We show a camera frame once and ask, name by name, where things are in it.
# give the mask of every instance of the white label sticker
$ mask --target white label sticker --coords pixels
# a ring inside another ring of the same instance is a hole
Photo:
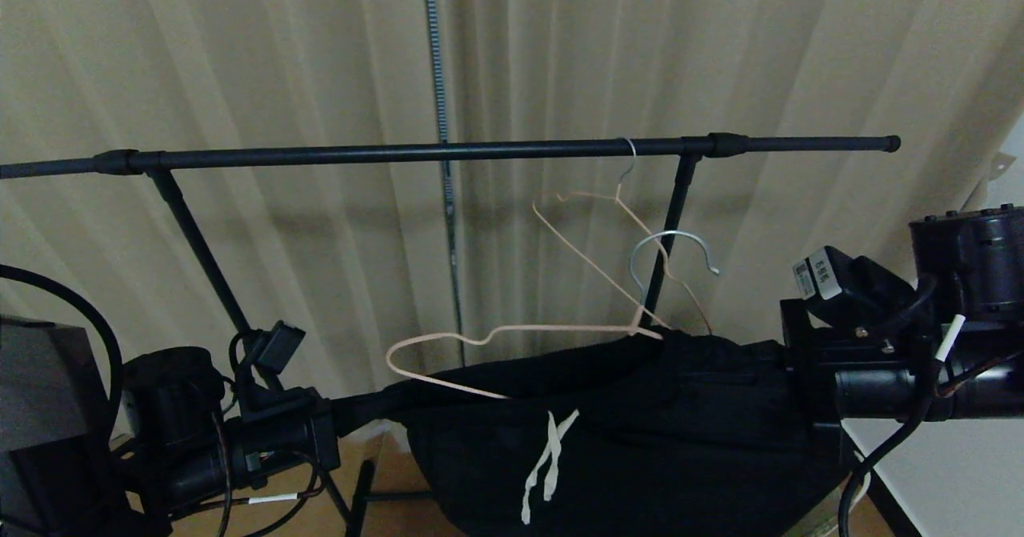
[[[843,292],[839,281],[836,280],[836,272],[833,271],[831,263],[828,262],[828,254],[825,253],[824,247],[815,251],[808,260],[811,262],[814,282],[818,284],[818,291],[821,293],[822,299],[831,299]]]
[[[817,293],[814,282],[811,281],[811,270],[807,266],[807,259],[793,265],[793,275],[797,278],[797,287],[800,289],[801,299],[810,299]]]

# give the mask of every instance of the clothes rack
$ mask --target clothes rack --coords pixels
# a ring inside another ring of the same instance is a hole
[[[693,180],[697,162],[702,158],[721,159],[758,152],[823,152],[823,151],[882,151],[895,152],[900,139],[895,135],[882,137],[748,137],[733,133],[711,133],[707,136],[632,139],[638,157],[651,155],[677,155],[679,164],[665,218],[664,230],[679,226],[686,197]],[[299,165],[346,165],[365,163],[409,163],[423,161],[480,161],[511,159],[569,159],[598,157],[630,157],[633,148],[625,139],[591,140],[508,140],[508,142],[439,143],[369,147],[316,147],[316,148],[242,148],[241,150],[205,150],[169,152],[139,152],[115,150],[81,159],[39,161],[0,165],[0,179],[14,179],[43,175],[70,175],[70,173],[105,173],[105,175],[145,175],[154,180],[164,202],[167,203],[199,260],[217,298],[224,307],[234,328],[241,334],[252,333],[252,328],[239,305],[233,292],[210,250],[199,224],[196,222],[185,197],[172,171],[182,169],[229,167],[280,167]],[[674,237],[664,239],[666,254],[672,252]],[[665,259],[658,253],[651,271],[644,306],[653,312],[657,305],[665,277]],[[650,325],[644,315],[641,323]],[[251,342],[243,338],[249,349]],[[271,390],[282,390],[282,384],[272,373],[261,372]],[[359,468],[351,509],[340,493],[325,476],[328,493],[345,520],[348,537],[361,533],[367,506],[374,501],[430,498],[429,492],[374,493],[372,491],[375,465],[364,461]]]

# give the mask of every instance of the metal hanger hook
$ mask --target metal hanger hook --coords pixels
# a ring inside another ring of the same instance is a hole
[[[643,247],[645,244],[650,243],[654,239],[658,239],[658,238],[662,238],[662,237],[668,237],[670,235],[677,235],[679,237],[685,237],[687,239],[693,239],[693,241],[696,242],[696,244],[700,246],[701,251],[703,251],[703,254],[705,254],[705,264],[707,264],[708,271],[710,271],[711,273],[713,273],[715,275],[722,275],[722,271],[721,270],[719,270],[718,267],[716,267],[713,264],[711,264],[711,249],[708,248],[708,244],[705,242],[705,239],[701,239],[699,236],[693,235],[692,233],[688,233],[688,232],[685,232],[685,231],[663,231],[663,232],[659,232],[659,233],[655,233],[654,235],[651,235],[650,237],[644,239],[640,243],[637,243],[636,247],[633,248],[633,253],[630,253],[630,275],[633,276],[633,281],[635,281],[636,284],[637,284],[637,287],[640,288],[640,301],[641,302],[647,300],[647,288],[644,287],[643,282],[640,281],[640,277],[637,275],[637,270],[636,270],[637,253],[640,252],[640,248]]]
[[[633,171],[633,168],[637,166],[637,146],[633,144],[633,139],[629,137],[620,137],[620,138],[625,139],[626,142],[630,144],[630,151],[633,151],[633,161],[630,162],[629,168],[627,168],[626,171],[624,171],[622,175],[618,176],[618,187],[622,187],[623,180],[626,179],[626,175],[629,175],[629,173]]]

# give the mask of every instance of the black fabric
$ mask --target black fabric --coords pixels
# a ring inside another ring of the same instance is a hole
[[[468,535],[774,537],[848,474],[812,456],[807,422],[774,361],[778,344],[664,333],[445,371],[506,395],[489,400],[420,381],[336,402],[341,431],[387,417],[449,520]],[[580,417],[562,440],[551,501],[526,476],[548,411]]]

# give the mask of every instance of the beige curtain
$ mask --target beige curtain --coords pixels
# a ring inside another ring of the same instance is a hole
[[[1024,0],[439,0],[455,140],[890,134],[898,154],[705,160],[672,271],[718,333],[778,337],[791,263],[828,243],[908,268],[905,222],[966,202],[1024,102]],[[424,0],[0,0],[0,160],[110,148],[430,142]],[[628,162],[458,165],[466,330],[626,323],[632,305],[534,216],[543,192],[611,193]],[[660,228],[675,159],[644,158],[624,198]],[[388,344],[455,326],[438,165],[180,171],[253,325],[309,332],[289,385],[327,396],[394,379]],[[80,290],[125,358],[194,344],[221,370],[233,333],[145,177],[0,183],[5,263]],[[550,198],[560,230],[620,284],[641,238],[607,204]],[[650,266],[648,249],[641,271]],[[0,287],[7,314],[81,323]],[[685,292],[659,312],[701,331]],[[591,342],[510,336],[477,362]],[[98,340],[93,335],[94,344]],[[437,343],[402,363],[457,362]]]

